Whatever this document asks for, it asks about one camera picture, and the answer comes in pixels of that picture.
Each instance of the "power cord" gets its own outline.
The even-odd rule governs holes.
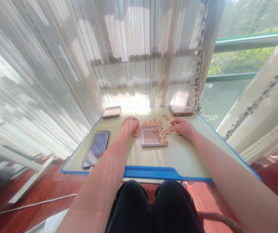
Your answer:
[[[7,212],[20,210],[20,209],[24,209],[24,208],[28,208],[28,207],[32,207],[32,206],[35,206],[35,205],[41,205],[41,204],[44,204],[44,203],[53,202],[53,201],[57,201],[57,200],[64,199],[64,198],[67,198],[67,197],[72,197],[72,196],[76,196],[76,194],[71,194],[71,195],[67,195],[67,196],[63,196],[63,197],[58,197],[58,198],[55,198],[55,199],[50,199],[50,200],[47,200],[47,201],[42,201],[42,202],[38,202],[38,203],[25,205],[25,206],[22,206],[22,207],[19,207],[19,208],[10,209],[10,210],[0,212],[0,214],[4,214],[4,213],[7,213]]]

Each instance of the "forearm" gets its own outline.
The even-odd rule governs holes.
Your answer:
[[[105,231],[115,194],[124,175],[128,142],[129,133],[121,131],[86,178],[58,232]]]
[[[278,196],[195,129],[189,136],[220,193],[248,232],[278,232]]]

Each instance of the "leg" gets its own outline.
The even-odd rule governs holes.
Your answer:
[[[155,197],[154,232],[203,232],[192,197],[181,184],[165,181],[157,188]]]
[[[140,183],[135,180],[125,182],[116,194],[115,205],[108,222],[108,233],[152,232],[152,211]]]

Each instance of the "small wooden tray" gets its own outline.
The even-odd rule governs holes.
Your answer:
[[[174,117],[193,115],[193,111],[186,104],[169,105],[169,109]]]
[[[120,109],[120,106],[106,108],[104,113],[102,114],[102,118],[106,119],[112,117],[119,117]]]
[[[157,147],[157,146],[168,146],[167,143],[161,143],[158,132],[153,132],[153,128],[156,126],[142,126],[141,127],[141,143],[142,147]]]

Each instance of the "green railing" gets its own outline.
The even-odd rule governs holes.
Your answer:
[[[278,45],[278,32],[253,34],[239,37],[218,39],[214,53],[275,47]],[[252,80],[257,72],[212,75],[207,77],[207,83],[238,80]]]

